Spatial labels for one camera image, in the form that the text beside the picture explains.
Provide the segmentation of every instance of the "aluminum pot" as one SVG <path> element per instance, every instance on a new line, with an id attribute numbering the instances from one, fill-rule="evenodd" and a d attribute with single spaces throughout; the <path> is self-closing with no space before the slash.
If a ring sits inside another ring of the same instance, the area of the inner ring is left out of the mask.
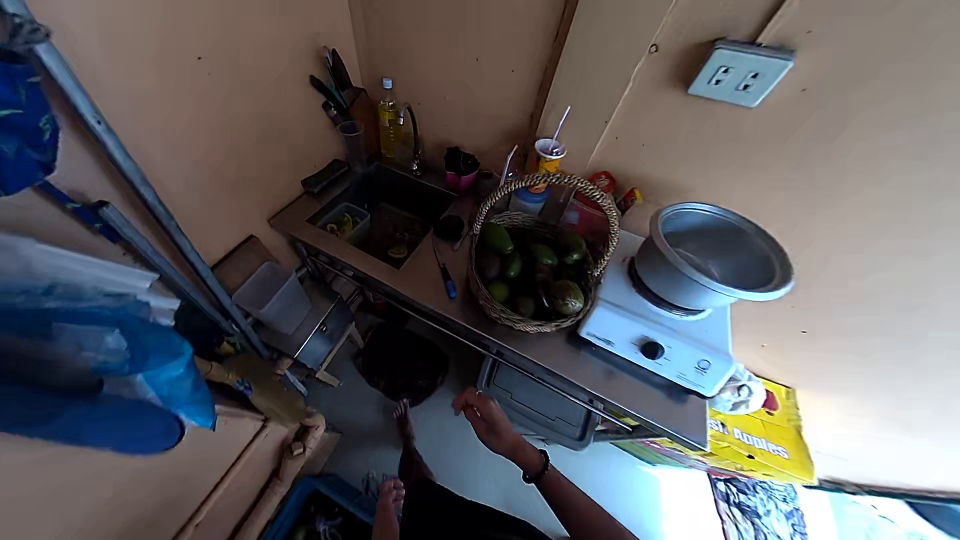
<path id="1" fill-rule="evenodd" d="M 735 212 L 705 203 L 654 213 L 634 268 L 664 300 L 692 309 L 775 300 L 793 287 L 793 266 L 773 236 Z"/>

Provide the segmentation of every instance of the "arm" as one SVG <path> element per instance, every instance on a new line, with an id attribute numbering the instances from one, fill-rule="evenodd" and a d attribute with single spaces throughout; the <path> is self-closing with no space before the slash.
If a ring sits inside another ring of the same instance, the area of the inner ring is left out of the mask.
<path id="1" fill-rule="evenodd" d="M 468 388 L 453 400 L 453 410 L 455 414 L 464 413 L 484 446 L 513 461 L 527 477 L 543 468 L 543 456 L 514 431 L 503 409 L 490 396 Z M 552 464 L 536 486 L 571 539 L 637 540 Z"/>

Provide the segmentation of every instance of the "cooking oil bottle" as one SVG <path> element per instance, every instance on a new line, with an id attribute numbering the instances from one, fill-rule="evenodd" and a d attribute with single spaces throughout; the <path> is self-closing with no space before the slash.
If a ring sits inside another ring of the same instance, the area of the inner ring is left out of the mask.
<path id="1" fill-rule="evenodd" d="M 396 160 L 403 144 L 403 131 L 397 121 L 399 110 L 394 98 L 394 81 L 384 77 L 383 88 L 386 95 L 376 107 L 380 121 L 380 153 L 388 160 Z"/>

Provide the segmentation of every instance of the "plastic bottle cap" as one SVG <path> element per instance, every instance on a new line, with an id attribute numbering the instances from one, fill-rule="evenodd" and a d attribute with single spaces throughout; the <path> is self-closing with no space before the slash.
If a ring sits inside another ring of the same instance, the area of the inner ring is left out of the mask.
<path id="1" fill-rule="evenodd" d="M 518 189 L 517 191 L 514 192 L 514 196 L 517 197 L 517 199 L 523 201 L 524 203 L 527 203 L 530 205 L 537 205 L 539 203 L 546 201 L 547 197 L 550 196 L 550 188 L 547 187 L 544 191 L 537 193 L 537 192 L 531 191 L 527 187 L 522 187 L 521 189 Z"/>

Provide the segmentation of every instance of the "person's hand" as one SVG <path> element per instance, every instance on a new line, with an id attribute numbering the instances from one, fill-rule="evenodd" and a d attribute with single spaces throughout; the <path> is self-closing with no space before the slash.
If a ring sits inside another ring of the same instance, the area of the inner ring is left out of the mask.
<path id="1" fill-rule="evenodd" d="M 461 412 L 473 426 L 477 438 L 491 452 L 516 463 L 524 447 L 530 446 L 514 431 L 510 419 L 496 400 L 476 388 L 468 388 L 453 399 L 453 413 L 459 415 Z"/>
<path id="2" fill-rule="evenodd" d="M 396 514 L 403 507 L 403 495 L 406 490 L 400 479 L 389 479 L 380 484 L 380 499 L 376 502 L 377 512 Z"/>

